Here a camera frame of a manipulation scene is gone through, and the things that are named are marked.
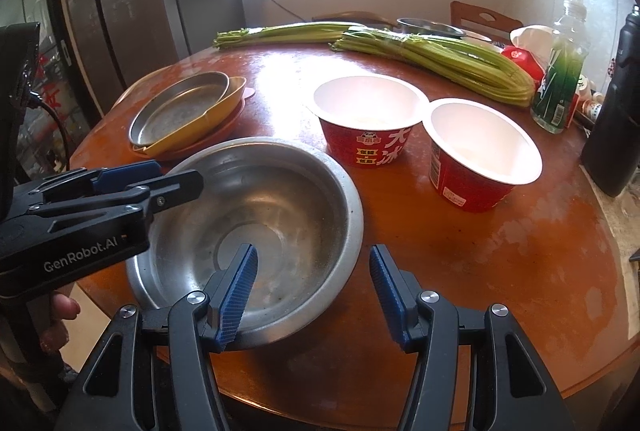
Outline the operator left hand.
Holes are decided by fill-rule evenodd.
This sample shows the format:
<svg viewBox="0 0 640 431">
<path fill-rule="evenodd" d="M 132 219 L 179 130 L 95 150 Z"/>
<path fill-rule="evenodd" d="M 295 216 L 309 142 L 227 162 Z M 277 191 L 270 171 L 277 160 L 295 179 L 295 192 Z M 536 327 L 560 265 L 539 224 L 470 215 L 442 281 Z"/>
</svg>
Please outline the operator left hand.
<svg viewBox="0 0 640 431">
<path fill-rule="evenodd" d="M 43 352 L 54 354 L 66 346 L 68 331 L 64 321 L 73 321 L 81 312 L 79 303 L 63 292 L 50 295 L 51 324 L 40 333 L 40 347 Z"/>
</svg>

